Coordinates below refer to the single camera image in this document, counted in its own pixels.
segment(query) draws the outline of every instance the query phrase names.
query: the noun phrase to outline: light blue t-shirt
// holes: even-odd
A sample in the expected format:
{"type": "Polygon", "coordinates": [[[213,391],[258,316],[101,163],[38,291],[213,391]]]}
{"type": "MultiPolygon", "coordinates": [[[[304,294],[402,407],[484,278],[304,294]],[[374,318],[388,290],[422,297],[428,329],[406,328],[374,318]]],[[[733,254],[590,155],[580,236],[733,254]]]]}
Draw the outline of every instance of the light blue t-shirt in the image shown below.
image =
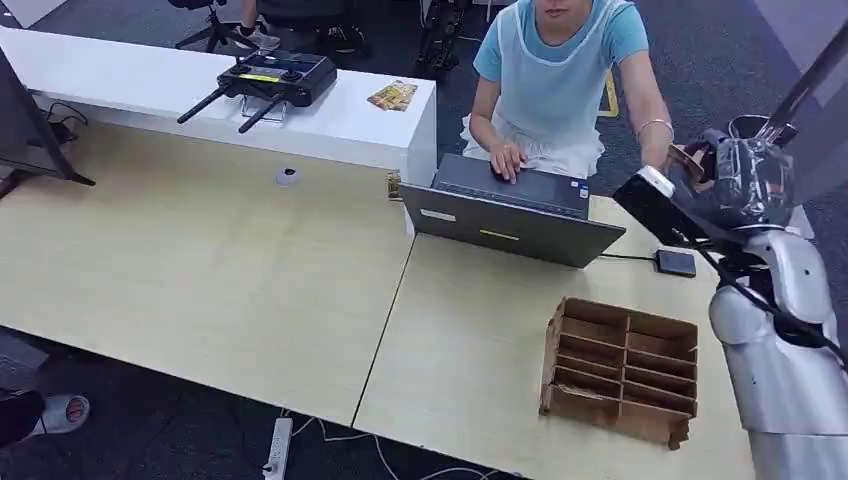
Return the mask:
{"type": "MultiPolygon", "coordinates": [[[[594,1],[589,17],[583,26],[562,45],[550,46],[542,42],[539,32],[536,30],[535,5],[531,2],[521,2],[521,23],[523,25],[524,42],[527,49],[533,55],[551,62],[561,62],[568,58],[574,48],[588,35],[590,26],[600,15],[599,5],[603,2],[594,1]]],[[[648,35],[645,33],[645,25],[636,6],[632,3],[624,4],[618,11],[613,12],[606,29],[604,30],[603,47],[601,54],[605,56],[604,62],[608,65],[618,64],[630,55],[648,50],[648,35]]],[[[492,23],[480,50],[474,59],[474,68],[477,73],[486,80],[498,82],[501,78],[501,54],[498,45],[497,22],[492,23]]]]}

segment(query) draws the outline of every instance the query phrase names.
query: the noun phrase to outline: cardboard organizer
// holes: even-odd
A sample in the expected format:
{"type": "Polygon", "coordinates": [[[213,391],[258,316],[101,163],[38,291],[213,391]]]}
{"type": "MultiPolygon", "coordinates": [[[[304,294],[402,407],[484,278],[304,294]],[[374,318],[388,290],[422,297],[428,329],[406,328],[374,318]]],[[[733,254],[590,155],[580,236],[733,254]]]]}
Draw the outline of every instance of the cardboard organizer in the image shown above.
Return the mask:
{"type": "Polygon", "coordinates": [[[698,327],[564,298],[548,324],[539,413],[680,448],[697,413],[698,327]]]}

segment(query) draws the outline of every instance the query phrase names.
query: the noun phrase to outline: laptop keyboard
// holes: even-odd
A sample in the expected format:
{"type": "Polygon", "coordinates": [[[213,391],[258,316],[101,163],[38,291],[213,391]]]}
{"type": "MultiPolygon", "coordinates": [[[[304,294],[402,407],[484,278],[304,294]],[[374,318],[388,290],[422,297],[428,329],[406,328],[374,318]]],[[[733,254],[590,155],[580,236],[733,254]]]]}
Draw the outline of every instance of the laptop keyboard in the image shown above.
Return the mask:
{"type": "Polygon", "coordinates": [[[478,190],[476,188],[463,187],[461,185],[455,185],[453,183],[440,182],[439,190],[457,193],[459,195],[465,195],[467,197],[482,198],[484,200],[505,203],[507,205],[515,205],[518,207],[529,208],[531,210],[539,210],[546,213],[552,213],[554,215],[583,218],[583,213],[575,208],[564,207],[561,205],[551,205],[549,203],[534,202],[533,200],[510,197],[508,195],[487,192],[485,190],[478,190]]]}

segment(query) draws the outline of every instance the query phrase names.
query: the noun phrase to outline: laptop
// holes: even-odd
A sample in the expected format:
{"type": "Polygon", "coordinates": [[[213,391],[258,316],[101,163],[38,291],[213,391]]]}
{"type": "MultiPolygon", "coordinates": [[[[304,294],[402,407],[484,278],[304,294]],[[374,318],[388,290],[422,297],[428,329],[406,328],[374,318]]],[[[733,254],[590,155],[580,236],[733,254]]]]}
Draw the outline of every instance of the laptop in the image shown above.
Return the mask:
{"type": "Polygon", "coordinates": [[[585,219],[588,189],[584,198],[585,181],[571,187],[572,181],[526,170],[516,185],[503,184],[488,162],[446,155],[434,188],[401,183],[400,194],[418,232],[584,268],[625,229],[585,219]]]}
{"type": "Polygon", "coordinates": [[[589,219],[588,183],[564,175],[522,170],[518,181],[511,185],[492,175],[489,162],[447,154],[442,157],[433,188],[554,215],[589,219]]]}

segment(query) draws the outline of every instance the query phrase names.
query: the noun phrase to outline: office chair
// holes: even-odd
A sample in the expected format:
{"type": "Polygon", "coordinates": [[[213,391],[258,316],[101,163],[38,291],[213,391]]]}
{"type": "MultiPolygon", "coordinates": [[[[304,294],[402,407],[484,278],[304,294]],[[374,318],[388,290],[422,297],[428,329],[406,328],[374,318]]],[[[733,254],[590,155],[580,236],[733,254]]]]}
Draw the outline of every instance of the office chair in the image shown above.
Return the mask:
{"type": "MultiPolygon", "coordinates": [[[[177,8],[186,8],[188,10],[197,10],[199,8],[209,9],[209,16],[206,17],[206,21],[209,22],[210,25],[197,33],[189,35],[184,40],[177,43],[175,48],[183,48],[186,45],[191,45],[192,43],[208,39],[206,41],[207,53],[213,52],[219,43],[221,45],[227,45],[229,40],[238,42],[242,45],[247,45],[254,50],[259,50],[258,45],[237,33],[236,27],[239,26],[239,22],[222,22],[218,18],[218,13],[215,11],[216,2],[218,5],[222,6],[227,4],[227,0],[168,0],[168,3],[177,8]]],[[[259,28],[260,32],[268,33],[265,25],[257,22],[256,26],[259,28]]]]}

